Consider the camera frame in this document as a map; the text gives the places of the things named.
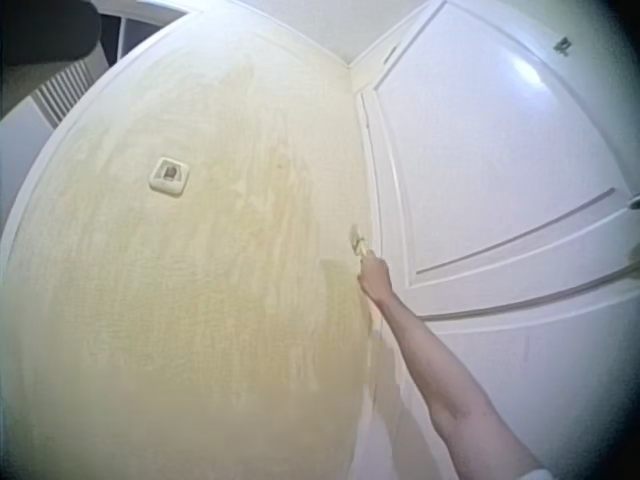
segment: white ceiling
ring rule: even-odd
[[[426,0],[239,0],[351,63]]]

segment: white trim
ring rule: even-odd
[[[191,13],[186,15],[168,27],[160,30],[152,38],[143,42],[138,48],[131,51],[121,62],[118,62],[110,70],[108,70],[80,99],[76,106],[71,109],[69,114],[64,118],[62,123],[53,132],[53,135],[42,148],[40,154],[36,158],[35,162],[31,166],[27,177],[25,178],[20,191],[16,197],[16,200],[11,208],[7,223],[5,224],[2,237],[0,238],[0,285],[4,280],[4,275],[9,264],[9,258],[11,255],[11,249],[13,242],[20,228],[20,222],[24,212],[29,204],[31,195],[35,190],[40,177],[44,173],[49,161],[54,156],[56,150],[60,144],[67,137],[69,132],[73,129],[78,120],[85,113],[87,108],[96,100],[96,98],[102,93],[102,91],[113,81],[118,75],[131,66],[141,55],[147,50],[153,47],[155,44],[163,40],[165,37],[175,33],[176,30],[192,23],[199,17],[198,13]]]
[[[290,25],[278,20],[277,18],[272,17],[271,15],[263,12],[262,10],[259,10],[259,9],[255,8],[255,7],[252,7],[251,5],[247,5],[245,3],[242,3],[240,0],[218,0],[218,1],[225,2],[225,3],[230,3],[230,4],[235,5],[237,7],[241,7],[243,9],[245,9],[245,10],[249,10],[250,12],[258,14],[261,17],[269,19],[270,21],[272,21],[276,25],[284,28],[285,30],[287,30],[290,33],[293,33],[296,37],[303,38],[306,42],[311,44],[317,50],[320,50],[325,55],[327,55],[327,56],[331,57],[333,60],[336,60],[337,62],[339,62],[341,65],[343,65],[345,67],[348,67],[347,62],[344,61],[342,58],[340,58],[335,53],[333,53],[331,50],[323,47],[322,45],[320,45],[315,40],[312,40],[311,38],[307,37],[306,35],[304,35],[300,31],[294,29],[292,26],[290,26]],[[203,3],[202,0],[185,0],[185,1],[181,1],[181,0],[177,0],[177,1],[176,0],[138,0],[138,2],[139,3],[147,3],[147,4],[151,4],[151,5],[164,6],[164,7],[167,7],[167,8],[174,9],[174,10],[181,10],[181,11],[186,11],[186,12],[194,12],[194,11],[196,11],[196,12],[215,12],[215,4],[216,4],[215,1],[207,4],[207,3]]]
[[[136,0],[137,3],[143,5],[155,5],[157,7],[168,8],[182,13],[202,13],[211,9],[211,3],[207,0]]]
[[[426,3],[420,5],[418,8],[415,8],[409,15],[407,15],[398,23],[396,23],[393,27],[391,27],[384,34],[382,34],[382,36],[378,37],[377,40],[375,40],[362,53],[360,53],[355,59],[351,61],[351,63],[349,64],[349,68],[357,68],[358,65],[362,63],[363,59],[366,59],[366,57],[371,55],[378,47],[384,44],[390,37],[393,37],[398,30],[402,30],[406,28],[408,23],[417,21],[422,11],[429,6],[431,1],[432,0],[427,0]]]
[[[124,50],[124,31],[127,28],[127,18],[120,18],[120,27],[118,29],[118,51],[116,53],[116,62],[119,62],[122,58],[122,51]]]
[[[277,18],[273,18],[271,15],[263,12],[262,10],[258,10],[255,7],[252,7],[250,5],[247,5],[245,3],[242,3],[239,0],[224,0],[227,1],[229,3],[232,3],[233,5],[237,5],[238,7],[242,7],[246,10],[249,10],[253,13],[257,13],[258,15],[267,18],[269,20],[271,20],[272,22],[274,22],[275,24],[279,25],[280,27],[284,28],[285,30],[293,33],[294,35],[296,35],[299,38],[303,38],[306,42],[308,42],[310,45],[314,46],[317,50],[323,52],[325,55],[327,55],[328,57],[330,57],[331,59],[337,61],[340,65],[348,68],[349,65],[347,64],[347,62],[345,60],[343,60],[342,58],[340,58],[338,55],[336,55],[335,53],[333,53],[331,50],[323,47],[322,45],[320,45],[318,42],[316,42],[315,40],[310,39],[309,37],[307,37],[306,35],[304,35],[302,32],[296,30],[295,28],[293,28],[292,26],[278,20]]]
[[[486,318],[427,322],[427,325],[433,333],[439,336],[511,330],[513,328],[544,325],[583,315],[637,296],[640,296],[638,281],[632,278],[625,278],[613,284],[605,285],[593,292],[579,294],[553,304],[505,312]]]

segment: door panel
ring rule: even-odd
[[[495,26],[442,3],[363,104],[382,253],[422,315],[628,268],[640,219],[612,153],[554,72]]]

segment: painted wall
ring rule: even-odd
[[[20,102],[0,122],[0,231],[22,182],[52,132],[53,127],[42,116],[31,97]]]
[[[20,225],[0,331],[14,462],[343,478],[369,350],[349,73],[238,7],[178,22],[63,122]],[[191,167],[180,198],[149,189],[161,156]]]

